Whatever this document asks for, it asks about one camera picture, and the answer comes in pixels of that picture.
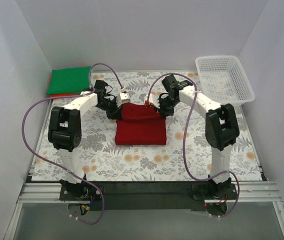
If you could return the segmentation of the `red t-shirt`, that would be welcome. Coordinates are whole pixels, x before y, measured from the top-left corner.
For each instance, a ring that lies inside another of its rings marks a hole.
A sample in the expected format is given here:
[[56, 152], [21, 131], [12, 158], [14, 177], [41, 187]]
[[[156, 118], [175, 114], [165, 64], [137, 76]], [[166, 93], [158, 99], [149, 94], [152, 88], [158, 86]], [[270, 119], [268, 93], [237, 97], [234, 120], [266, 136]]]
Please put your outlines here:
[[116, 121], [117, 146], [165, 146], [167, 144], [166, 119], [153, 108], [125, 103], [122, 119]]

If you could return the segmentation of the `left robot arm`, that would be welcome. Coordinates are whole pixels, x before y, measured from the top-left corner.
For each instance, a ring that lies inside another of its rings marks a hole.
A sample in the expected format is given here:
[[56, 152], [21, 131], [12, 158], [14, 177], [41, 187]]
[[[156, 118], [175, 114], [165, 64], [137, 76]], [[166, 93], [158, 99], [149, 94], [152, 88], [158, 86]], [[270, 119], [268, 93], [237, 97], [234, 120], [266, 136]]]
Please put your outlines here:
[[52, 108], [50, 113], [48, 141], [53, 144], [66, 169], [66, 179], [60, 180], [64, 192], [77, 200], [87, 199], [92, 187], [83, 180], [86, 174], [79, 166], [78, 146], [82, 140], [81, 118], [96, 107], [106, 112], [112, 120], [122, 119], [123, 104], [130, 102], [130, 95], [122, 91], [117, 96], [107, 92], [108, 84], [97, 80], [93, 88], [86, 88], [70, 103]]

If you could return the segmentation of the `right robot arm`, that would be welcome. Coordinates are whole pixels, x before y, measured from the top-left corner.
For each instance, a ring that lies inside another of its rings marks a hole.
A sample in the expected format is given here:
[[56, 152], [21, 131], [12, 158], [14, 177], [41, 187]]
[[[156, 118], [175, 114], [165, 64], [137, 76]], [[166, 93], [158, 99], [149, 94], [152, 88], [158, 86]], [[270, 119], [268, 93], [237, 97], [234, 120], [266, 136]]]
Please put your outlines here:
[[166, 92], [151, 103], [162, 118], [173, 116], [178, 103], [188, 105], [191, 112], [196, 111], [203, 117], [205, 139], [211, 147], [211, 170], [207, 178], [191, 177], [195, 180], [191, 193], [196, 200], [226, 200], [237, 194], [232, 183], [235, 174], [230, 172], [232, 146], [240, 135], [234, 106], [218, 103], [199, 92], [189, 77], [177, 81], [176, 76], [176, 73], [165, 73], [159, 77]]

